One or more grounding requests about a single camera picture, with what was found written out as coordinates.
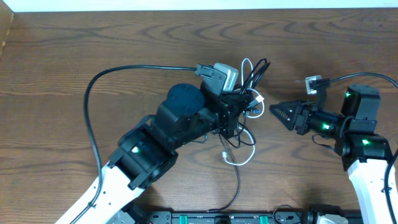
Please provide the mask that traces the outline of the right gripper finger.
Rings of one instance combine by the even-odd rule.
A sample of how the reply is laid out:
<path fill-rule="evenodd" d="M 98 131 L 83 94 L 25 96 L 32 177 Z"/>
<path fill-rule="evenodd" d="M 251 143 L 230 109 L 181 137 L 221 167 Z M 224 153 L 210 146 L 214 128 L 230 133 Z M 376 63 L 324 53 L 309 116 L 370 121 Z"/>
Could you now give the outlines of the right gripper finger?
<path fill-rule="evenodd" d="M 292 131 L 296 125 L 298 115 L 301 113 L 303 106 L 282 106 L 274 104 L 269 106 L 269 111 L 289 130 Z"/>
<path fill-rule="evenodd" d="M 296 107 L 296 106 L 313 107 L 315 103 L 311 100 L 294 100 L 294 101 L 280 102 L 280 105 L 290 106 L 290 107 Z"/>

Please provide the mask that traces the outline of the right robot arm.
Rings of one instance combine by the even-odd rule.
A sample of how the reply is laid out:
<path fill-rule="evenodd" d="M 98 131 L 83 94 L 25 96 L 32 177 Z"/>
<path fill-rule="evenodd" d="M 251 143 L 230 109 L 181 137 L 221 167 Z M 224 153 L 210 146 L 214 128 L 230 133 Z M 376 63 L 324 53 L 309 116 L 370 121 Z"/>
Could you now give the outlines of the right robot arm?
<path fill-rule="evenodd" d="M 347 88 L 339 114 L 324 109 L 327 89 L 333 80 L 307 77 L 310 100 L 284 101 L 269 111 L 289 130 L 303 136 L 310 131 L 335 140 L 331 147 L 341 157 L 358 198 L 364 223 L 397 223 L 397 186 L 388 140 L 374 131 L 381 98 L 376 88 L 354 84 Z"/>

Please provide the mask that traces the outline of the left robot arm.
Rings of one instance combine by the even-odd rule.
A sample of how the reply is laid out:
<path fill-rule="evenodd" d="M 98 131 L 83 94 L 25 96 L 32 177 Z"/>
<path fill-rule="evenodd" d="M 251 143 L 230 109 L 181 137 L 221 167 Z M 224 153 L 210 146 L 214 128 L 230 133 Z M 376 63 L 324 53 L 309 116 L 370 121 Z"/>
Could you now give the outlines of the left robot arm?
<path fill-rule="evenodd" d="M 143 117 L 118 141 L 117 149 L 90 188 L 58 220 L 59 223 L 107 223 L 176 162 L 176 150 L 209 132 L 229 139 L 240 115 L 250 109 L 252 91 L 225 91 L 227 74 L 220 64 L 197 65 L 200 87 L 174 85 L 156 114 Z"/>

